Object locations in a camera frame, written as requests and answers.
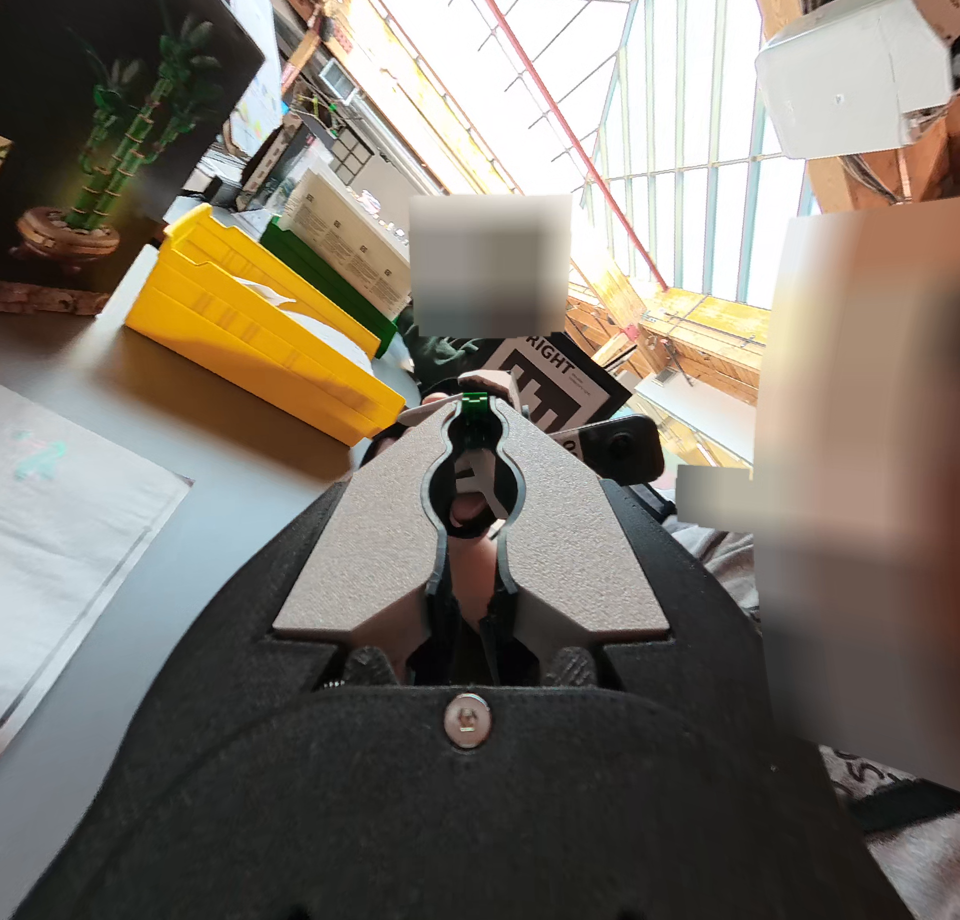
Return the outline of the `lego instruction booklet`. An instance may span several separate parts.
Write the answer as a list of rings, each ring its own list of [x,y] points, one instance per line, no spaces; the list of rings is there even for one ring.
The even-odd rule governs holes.
[[[1,749],[193,482],[1,389]]]

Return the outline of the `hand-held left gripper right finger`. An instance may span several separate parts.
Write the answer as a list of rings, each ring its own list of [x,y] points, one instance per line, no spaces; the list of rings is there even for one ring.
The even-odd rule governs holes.
[[[504,521],[497,568],[520,642],[665,638],[669,623],[600,478],[504,400],[480,491]]]

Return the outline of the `white cardboard packet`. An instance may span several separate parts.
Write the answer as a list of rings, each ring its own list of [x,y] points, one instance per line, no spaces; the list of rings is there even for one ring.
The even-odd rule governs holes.
[[[411,297],[408,254],[378,218],[323,168],[306,170],[278,219],[382,316],[394,321]]]

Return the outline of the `person's right hand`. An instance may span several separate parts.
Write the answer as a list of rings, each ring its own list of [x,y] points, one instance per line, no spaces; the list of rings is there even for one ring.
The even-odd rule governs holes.
[[[480,516],[487,506],[483,494],[458,494],[450,507],[449,521],[460,529]],[[498,545],[491,539],[488,528],[473,538],[448,538],[451,589],[462,619],[475,633],[487,614],[496,592]]]

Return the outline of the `red ceiling pipe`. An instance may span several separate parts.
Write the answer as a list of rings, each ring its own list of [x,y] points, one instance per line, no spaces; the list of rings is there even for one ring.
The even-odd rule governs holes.
[[[614,195],[610,192],[609,187],[605,179],[601,176],[597,170],[592,156],[584,149],[580,138],[574,133],[573,129],[570,127],[570,123],[567,121],[564,113],[559,107],[558,102],[553,97],[548,86],[546,86],[542,77],[537,71],[537,68],[534,65],[534,62],[528,56],[527,52],[523,48],[519,39],[517,38],[514,30],[510,26],[506,15],[500,10],[496,0],[484,0],[486,6],[488,7],[490,13],[492,14],[494,21],[498,28],[502,31],[503,35],[510,44],[510,48],[513,49],[514,53],[518,57],[521,65],[523,66],[524,72],[530,77],[534,83],[535,88],[542,97],[544,104],[546,106],[547,112],[557,121],[559,127],[561,128],[564,136],[566,137],[571,149],[575,152],[578,158],[581,159],[582,165],[585,169],[585,172],[588,178],[595,183],[604,197],[606,205],[610,213],[618,219],[618,222],[625,230],[625,233],[628,236],[628,239],[632,243],[635,250],[639,253],[641,258],[646,263],[649,272],[654,278],[654,281],[663,291],[668,290],[666,281],[661,274],[659,268],[656,266],[654,259],[648,253],[647,249],[643,245],[642,241],[637,236],[636,232],[633,229],[633,226],[622,210],[618,205],[617,200]]]

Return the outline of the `person's dark sweater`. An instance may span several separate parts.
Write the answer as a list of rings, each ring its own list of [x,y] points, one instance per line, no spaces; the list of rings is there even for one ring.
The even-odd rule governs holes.
[[[406,347],[421,399],[439,384],[455,380],[461,374],[480,369],[497,348],[497,338],[451,338],[425,336],[415,319],[414,304],[409,303],[395,320],[397,332]]]

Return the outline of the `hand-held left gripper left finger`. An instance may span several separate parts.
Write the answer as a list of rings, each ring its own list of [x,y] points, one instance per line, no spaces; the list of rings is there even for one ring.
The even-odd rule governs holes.
[[[446,402],[354,473],[273,621],[283,638],[424,642],[438,527],[428,472],[450,454]]]

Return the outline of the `green plastic bin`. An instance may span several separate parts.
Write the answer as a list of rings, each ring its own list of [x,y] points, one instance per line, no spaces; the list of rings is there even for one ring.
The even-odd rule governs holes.
[[[395,321],[380,313],[305,241],[296,237],[291,230],[282,230],[279,217],[270,218],[259,242],[294,273],[374,334],[379,341],[374,355],[376,359],[381,359],[387,353],[398,331]]]

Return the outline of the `yellow plastic bin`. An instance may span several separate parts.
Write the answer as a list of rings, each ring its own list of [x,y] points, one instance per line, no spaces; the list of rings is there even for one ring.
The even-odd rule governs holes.
[[[353,447],[392,425],[402,394],[316,339],[234,277],[297,301],[372,362],[378,339],[243,230],[196,206],[164,231],[127,328]]]

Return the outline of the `white plastic bag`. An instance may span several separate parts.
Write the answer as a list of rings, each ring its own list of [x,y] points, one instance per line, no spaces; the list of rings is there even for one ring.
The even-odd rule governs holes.
[[[374,369],[372,362],[367,357],[364,350],[360,348],[360,346],[358,346],[352,339],[344,335],[336,328],[307,316],[306,314],[294,311],[292,306],[298,304],[296,300],[284,297],[274,289],[271,289],[270,287],[261,283],[239,277],[233,277],[233,279],[246,289],[250,289],[256,293],[262,300],[270,303],[272,307],[278,309],[289,319],[299,324],[316,339],[322,341],[331,349],[340,353],[345,359],[354,363],[354,365],[356,365],[359,369],[368,374],[373,374]]]

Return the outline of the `black lego box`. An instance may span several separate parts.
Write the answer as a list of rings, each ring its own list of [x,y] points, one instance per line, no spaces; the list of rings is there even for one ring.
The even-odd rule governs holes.
[[[264,57],[223,0],[2,0],[1,309],[98,315]]]

